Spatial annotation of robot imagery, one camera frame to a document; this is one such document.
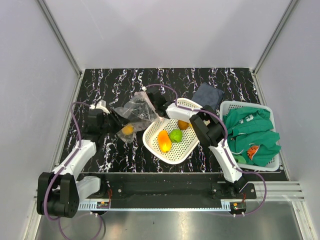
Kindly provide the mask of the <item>clear zip top bag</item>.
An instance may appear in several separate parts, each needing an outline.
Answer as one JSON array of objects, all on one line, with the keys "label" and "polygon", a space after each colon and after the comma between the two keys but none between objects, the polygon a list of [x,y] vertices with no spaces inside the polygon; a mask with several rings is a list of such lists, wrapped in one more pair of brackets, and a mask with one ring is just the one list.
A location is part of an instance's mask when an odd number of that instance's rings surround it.
[{"label": "clear zip top bag", "polygon": [[159,120],[159,115],[144,91],[136,92],[124,106],[113,110],[125,118],[125,126],[134,127],[132,135],[124,135],[121,130],[116,133],[123,142],[128,144],[134,141],[137,132],[146,130],[154,121]]}]

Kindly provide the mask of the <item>small orange fake tangerine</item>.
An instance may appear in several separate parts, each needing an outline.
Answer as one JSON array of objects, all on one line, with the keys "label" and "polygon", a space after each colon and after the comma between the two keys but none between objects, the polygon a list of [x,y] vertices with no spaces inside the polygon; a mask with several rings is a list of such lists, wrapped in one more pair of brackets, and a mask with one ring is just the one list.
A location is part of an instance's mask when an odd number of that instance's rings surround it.
[{"label": "small orange fake tangerine", "polygon": [[125,127],[123,127],[121,129],[121,132],[125,135],[125,136],[129,136],[132,135],[134,133],[134,127],[130,124],[126,125]]}]

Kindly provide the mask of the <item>green fake lime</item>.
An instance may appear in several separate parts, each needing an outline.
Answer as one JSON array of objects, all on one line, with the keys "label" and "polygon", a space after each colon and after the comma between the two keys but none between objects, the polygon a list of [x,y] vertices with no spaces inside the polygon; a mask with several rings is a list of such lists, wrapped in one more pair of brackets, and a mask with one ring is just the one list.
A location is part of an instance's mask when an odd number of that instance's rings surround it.
[{"label": "green fake lime", "polygon": [[174,129],[170,132],[169,138],[172,143],[180,143],[183,138],[183,133],[180,129]]}]

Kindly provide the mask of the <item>orange fake mango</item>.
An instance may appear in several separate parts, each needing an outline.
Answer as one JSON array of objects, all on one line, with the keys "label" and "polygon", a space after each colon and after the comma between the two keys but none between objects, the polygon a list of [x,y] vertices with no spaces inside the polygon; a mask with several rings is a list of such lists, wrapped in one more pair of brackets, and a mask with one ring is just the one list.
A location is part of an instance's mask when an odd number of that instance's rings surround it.
[{"label": "orange fake mango", "polygon": [[161,130],[159,132],[157,143],[162,153],[168,153],[171,150],[172,142],[166,130]]}]

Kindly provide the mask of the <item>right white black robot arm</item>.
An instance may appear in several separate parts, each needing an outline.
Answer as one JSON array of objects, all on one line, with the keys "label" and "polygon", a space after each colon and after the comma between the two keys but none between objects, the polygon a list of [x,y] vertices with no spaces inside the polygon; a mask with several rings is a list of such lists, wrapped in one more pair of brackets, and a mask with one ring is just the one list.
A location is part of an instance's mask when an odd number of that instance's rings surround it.
[{"label": "right white black robot arm", "polygon": [[228,131],[222,120],[209,106],[191,108],[183,104],[169,102],[159,90],[151,88],[146,94],[155,111],[166,119],[177,119],[191,123],[199,143],[208,147],[218,161],[227,185],[228,195],[239,198],[245,192],[248,181],[243,176],[227,143]]}]

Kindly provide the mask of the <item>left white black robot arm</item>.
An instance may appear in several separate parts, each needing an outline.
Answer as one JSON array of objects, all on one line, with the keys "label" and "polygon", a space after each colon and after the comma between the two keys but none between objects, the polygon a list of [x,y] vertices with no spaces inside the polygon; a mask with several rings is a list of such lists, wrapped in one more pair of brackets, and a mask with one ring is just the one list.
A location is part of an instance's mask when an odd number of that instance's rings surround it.
[{"label": "left white black robot arm", "polygon": [[116,134],[128,123],[114,110],[110,113],[101,109],[89,110],[80,139],[71,153],[52,172],[43,172],[39,176],[37,213],[50,220],[73,218],[81,201],[92,194],[103,198],[108,193],[108,186],[99,177],[77,179],[87,162],[97,153],[99,141],[106,134]]}]

